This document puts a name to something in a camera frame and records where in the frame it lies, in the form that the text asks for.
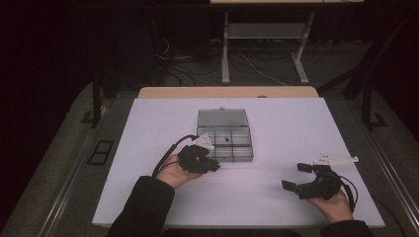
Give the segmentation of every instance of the sleeve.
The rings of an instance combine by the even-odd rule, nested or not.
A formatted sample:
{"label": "sleeve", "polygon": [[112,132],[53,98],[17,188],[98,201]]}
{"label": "sleeve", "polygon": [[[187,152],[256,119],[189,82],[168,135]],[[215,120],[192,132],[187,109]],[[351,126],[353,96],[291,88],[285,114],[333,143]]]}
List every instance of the sleeve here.
{"label": "sleeve", "polygon": [[344,220],[330,224],[320,230],[321,237],[374,237],[373,232],[367,226],[366,222],[360,220]]}
{"label": "sleeve", "polygon": [[108,237],[161,236],[161,228],[172,205],[175,191],[151,177],[140,177],[126,205],[112,224]]}

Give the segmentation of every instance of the white paper surface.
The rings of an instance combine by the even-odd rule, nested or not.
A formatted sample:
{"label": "white paper surface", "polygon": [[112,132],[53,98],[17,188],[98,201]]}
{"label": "white paper surface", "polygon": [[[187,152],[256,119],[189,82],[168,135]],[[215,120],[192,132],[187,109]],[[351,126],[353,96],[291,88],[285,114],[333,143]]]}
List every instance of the white paper surface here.
{"label": "white paper surface", "polygon": [[[220,163],[215,173],[176,190],[166,226],[178,228],[298,228],[323,225],[323,215],[281,180],[312,182],[296,163],[312,164],[320,152],[349,154],[323,99],[137,99],[105,184],[94,224],[110,226],[140,176],[151,176],[158,161],[181,137],[196,134],[199,109],[245,109],[254,158]],[[175,153],[191,140],[182,142]],[[360,194],[356,219],[384,226],[354,164],[333,166]]]}

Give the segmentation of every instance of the black cable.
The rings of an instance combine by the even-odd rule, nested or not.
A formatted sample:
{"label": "black cable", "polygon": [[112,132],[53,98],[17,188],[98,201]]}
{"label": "black cable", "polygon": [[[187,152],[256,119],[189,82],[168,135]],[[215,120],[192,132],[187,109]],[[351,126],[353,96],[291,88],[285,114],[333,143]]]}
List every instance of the black cable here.
{"label": "black cable", "polygon": [[176,142],[175,144],[173,144],[169,148],[169,150],[166,151],[166,153],[164,154],[164,156],[160,159],[160,161],[158,162],[157,166],[154,168],[154,171],[153,171],[153,174],[151,175],[151,177],[156,178],[156,176],[157,176],[157,174],[158,174],[158,172],[160,170],[161,165],[163,165],[163,163],[166,161],[166,159],[169,157],[169,155],[172,154],[172,152],[176,149],[176,147],[182,141],[184,141],[185,139],[188,139],[188,138],[192,138],[194,140],[194,139],[197,139],[198,137],[195,136],[195,135],[186,135],[186,136],[182,137],[178,142]]}
{"label": "black cable", "polygon": [[390,215],[391,217],[394,219],[395,223],[397,224],[397,227],[400,229],[401,232],[401,236],[402,237],[406,237],[406,232],[404,232],[403,227],[401,226],[400,221],[397,219],[397,217],[394,215],[393,212],[391,212],[391,210],[384,204],[382,203],[378,198],[371,196],[373,198],[373,200],[380,206],[382,206]]}
{"label": "black cable", "polygon": [[220,63],[221,63],[221,60],[218,60],[218,61],[217,61],[217,64],[216,64],[216,66],[215,66],[215,68],[214,68],[214,69],[212,69],[212,70],[210,70],[210,71],[208,71],[208,72],[200,72],[200,73],[198,73],[198,72],[194,72],[194,71],[192,71],[191,69],[189,69],[189,68],[187,68],[187,67],[185,67],[185,66],[182,66],[182,65],[174,64],[173,66],[178,66],[178,67],[181,67],[181,68],[183,68],[183,69],[187,70],[188,72],[190,72],[190,73],[192,73],[192,74],[194,74],[194,75],[205,76],[205,75],[210,75],[210,74],[213,74],[213,73],[216,71],[216,69],[219,67],[219,64],[220,64]]}
{"label": "black cable", "polygon": [[357,204],[357,202],[358,202],[358,190],[357,190],[357,187],[355,187],[355,185],[350,181],[350,180],[348,180],[347,178],[345,178],[345,177],[343,177],[343,176],[339,176],[339,178],[341,178],[341,179],[344,179],[344,180],[346,180],[349,184],[351,184],[351,186],[354,188],[354,190],[355,190],[355,194],[356,194],[356,198],[355,198],[355,200],[354,200],[354,204]]}
{"label": "black cable", "polygon": [[[243,58],[244,59],[244,57],[243,57],[243,54],[241,54],[241,53],[237,53],[237,55],[238,56],[240,56],[240,58]],[[249,64],[249,62],[248,61],[245,61],[245,62],[241,62],[241,61],[238,61],[237,59],[235,59],[234,57],[228,57],[228,59],[231,59],[231,60],[234,60],[234,61],[236,61],[237,63],[239,63],[239,64],[241,64],[242,66],[245,66],[245,67],[250,67],[250,68],[252,68],[252,69],[256,69],[256,70],[259,70],[259,71],[261,71],[261,70],[265,70],[267,67],[268,67],[268,63],[264,60],[264,59],[262,59],[262,58],[260,58],[260,57],[254,57],[254,56],[246,56],[246,57],[253,57],[253,58],[258,58],[259,60],[261,60],[262,62],[263,62],[263,66],[261,66],[261,67],[257,67],[257,66],[255,66],[255,63],[254,62],[252,62],[251,64]]]}
{"label": "black cable", "polygon": [[253,75],[253,74],[258,73],[252,66],[247,65],[247,64],[243,64],[243,65],[246,66],[246,67],[252,68],[252,71],[251,72],[243,71],[242,69],[238,68],[237,65],[235,64],[235,63],[240,63],[240,62],[238,62],[237,60],[235,60],[232,57],[229,57],[228,59],[231,59],[231,60],[228,60],[229,64],[231,64],[239,72],[242,72],[242,73],[248,74],[248,75]]}
{"label": "black cable", "polygon": [[181,87],[182,86],[182,84],[184,84],[183,83],[183,81],[182,81],[182,79],[180,78],[180,77],[178,77],[176,74],[173,74],[173,73],[171,73],[171,72],[169,72],[169,71],[166,71],[166,73],[167,74],[170,74],[171,76],[173,76],[173,77],[175,77],[176,79],[178,79],[178,81],[179,81],[179,87]]}
{"label": "black cable", "polygon": [[164,165],[164,166],[160,167],[160,169],[158,170],[157,174],[158,174],[161,170],[163,170],[164,168],[166,168],[167,166],[172,165],[172,164],[175,164],[175,163],[177,163],[177,162],[179,162],[179,160],[177,160],[177,161],[173,161],[173,162],[170,162],[169,164],[166,164],[166,165]]}
{"label": "black cable", "polygon": [[181,72],[181,73],[187,75],[191,79],[191,81],[194,83],[194,86],[197,86],[197,82],[195,81],[195,78],[194,78],[193,75],[189,74],[188,72],[176,69],[174,67],[169,67],[169,69],[172,69],[172,70],[175,70],[175,71],[178,71],[178,72]]}

